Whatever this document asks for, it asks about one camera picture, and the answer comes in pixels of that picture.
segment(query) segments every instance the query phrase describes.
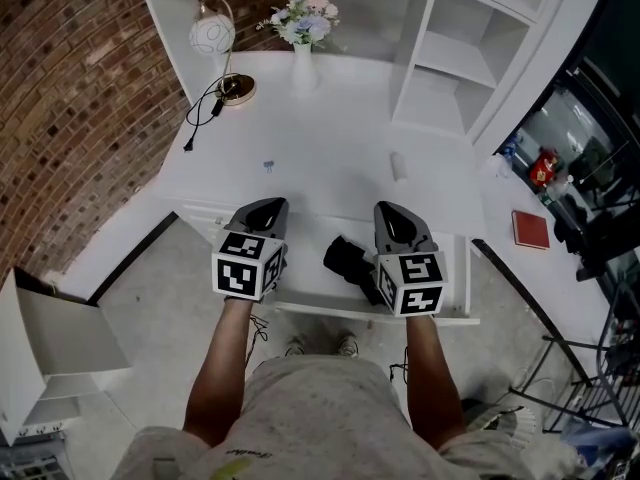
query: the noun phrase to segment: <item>vase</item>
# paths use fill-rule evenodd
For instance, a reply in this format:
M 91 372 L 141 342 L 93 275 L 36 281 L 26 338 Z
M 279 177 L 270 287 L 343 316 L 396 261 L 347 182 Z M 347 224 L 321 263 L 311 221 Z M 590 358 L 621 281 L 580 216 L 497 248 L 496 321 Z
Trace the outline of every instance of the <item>vase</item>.
M 313 65 L 310 44 L 294 44 L 292 82 L 299 92 L 311 92 L 318 87 L 318 73 Z

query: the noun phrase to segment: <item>power cord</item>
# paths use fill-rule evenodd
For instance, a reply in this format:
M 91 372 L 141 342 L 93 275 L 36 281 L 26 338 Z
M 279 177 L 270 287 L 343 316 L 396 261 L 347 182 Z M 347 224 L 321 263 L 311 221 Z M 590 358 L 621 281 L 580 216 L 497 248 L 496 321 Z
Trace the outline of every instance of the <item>power cord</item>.
M 262 341 L 264 342 L 269 341 L 269 336 L 265 332 L 265 329 L 269 325 L 269 322 L 260 318 L 259 316 L 251 315 L 249 318 L 253 322 L 253 325 L 255 326 L 256 330 L 253 333 L 253 339 L 251 340 L 251 348 L 249 349 L 249 353 L 247 354 L 247 360 L 244 363 L 245 368 L 249 365 L 249 359 L 251 359 L 251 354 L 253 354 L 253 349 L 256 346 L 256 341 L 258 341 L 258 337 L 262 338 Z
M 184 149 L 185 153 L 189 152 L 189 151 L 193 151 L 193 141 L 196 138 L 196 133 L 198 133 L 198 128 L 200 128 L 201 126 L 204 126 L 205 124 L 209 124 L 211 121 L 213 121 L 216 117 L 218 117 L 220 115 L 220 112 L 222 111 L 222 107 L 224 106 L 224 98 L 225 96 L 229 93 L 229 91 L 232 91 L 235 87 L 235 82 L 231 81 L 231 87 L 227 90 L 224 87 L 224 84 L 222 84 L 220 86 L 220 96 L 216 99 L 216 103 L 213 106 L 213 109 L 211 110 L 211 117 L 209 119 L 207 119 L 206 121 L 204 121 L 203 123 L 200 122 L 200 108 L 202 107 L 202 102 L 204 101 L 204 99 L 207 96 L 210 96 L 212 94 L 215 94 L 217 91 L 217 85 L 218 83 L 224 79 L 224 78 L 231 78 L 233 75 L 237 75 L 237 73 L 226 73 L 225 75 L 216 78 L 213 83 L 211 83 L 211 85 L 209 85 L 209 87 L 207 87 L 207 89 L 204 91 L 204 93 L 202 94 L 202 96 L 200 96 L 200 98 L 198 98 L 198 101 L 196 101 L 193 106 L 187 111 L 187 115 L 185 117 L 185 120 L 187 121 L 187 123 L 189 123 L 191 126 L 193 126 L 193 133 L 191 134 L 191 138 L 189 139 L 189 141 L 184 145 L 184 147 L 182 149 Z M 196 109 L 196 122 L 194 123 L 193 121 L 191 121 L 191 119 L 189 118 L 189 116 L 191 115 L 191 113 L 193 112 L 193 110 Z
M 408 347 L 404 347 L 404 362 L 402 364 L 396 363 L 389 365 L 389 382 L 393 382 L 394 373 L 393 370 L 396 368 L 402 370 L 402 379 L 404 383 L 407 383 L 407 373 L 409 372 L 409 349 Z

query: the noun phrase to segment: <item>floor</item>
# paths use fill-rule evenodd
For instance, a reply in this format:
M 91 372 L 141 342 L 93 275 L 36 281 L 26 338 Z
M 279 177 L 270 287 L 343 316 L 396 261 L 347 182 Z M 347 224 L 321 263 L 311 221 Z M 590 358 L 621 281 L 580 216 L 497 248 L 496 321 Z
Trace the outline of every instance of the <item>floor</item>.
M 110 477 L 135 432 L 147 425 L 180 427 L 193 380 L 220 315 L 221 299 L 211 291 L 210 246 L 178 220 L 117 280 L 99 305 L 133 364 L 108 392 L 80 399 L 82 418 L 69 429 L 66 452 L 76 479 Z M 541 352 L 544 328 L 524 301 L 484 257 L 471 255 L 472 316 L 482 324 L 443 328 L 443 348 L 462 397 L 495 401 L 517 383 Z M 341 330 L 358 337 L 360 355 L 379 364 L 402 362 L 402 324 L 373 324 L 295 315 L 259 308 L 269 322 L 268 341 L 259 337 L 247 375 L 263 360 L 283 355 L 293 335 L 332 343 Z M 531 389 L 559 395 L 570 376 L 566 358 L 552 354 Z M 401 375 L 393 381 L 405 398 Z M 531 407 L 537 418 L 543 413 Z M 536 436 L 523 454 L 538 479 L 548 480 L 548 451 L 555 441 Z

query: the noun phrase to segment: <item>person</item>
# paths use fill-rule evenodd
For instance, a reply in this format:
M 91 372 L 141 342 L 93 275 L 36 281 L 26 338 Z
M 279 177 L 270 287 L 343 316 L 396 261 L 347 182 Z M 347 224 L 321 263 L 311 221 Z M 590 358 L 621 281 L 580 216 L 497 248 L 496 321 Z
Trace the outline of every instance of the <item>person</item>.
M 251 309 L 225 302 L 183 429 L 141 430 L 114 479 L 532 479 L 505 434 L 467 432 L 431 317 L 406 323 L 412 429 L 382 369 L 353 357 L 352 337 L 336 356 L 298 343 L 245 386 Z

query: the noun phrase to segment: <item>red notebook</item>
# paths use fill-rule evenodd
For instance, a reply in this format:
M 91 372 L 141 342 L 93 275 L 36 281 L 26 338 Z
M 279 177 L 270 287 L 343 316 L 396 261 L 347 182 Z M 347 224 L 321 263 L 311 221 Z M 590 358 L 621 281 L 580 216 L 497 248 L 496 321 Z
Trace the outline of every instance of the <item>red notebook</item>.
M 517 245 L 535 247 L 536 249 L 548 249 L 549 233 L 547 232 L 547 221 L 543 217 L 514 211 L 513 236 Z

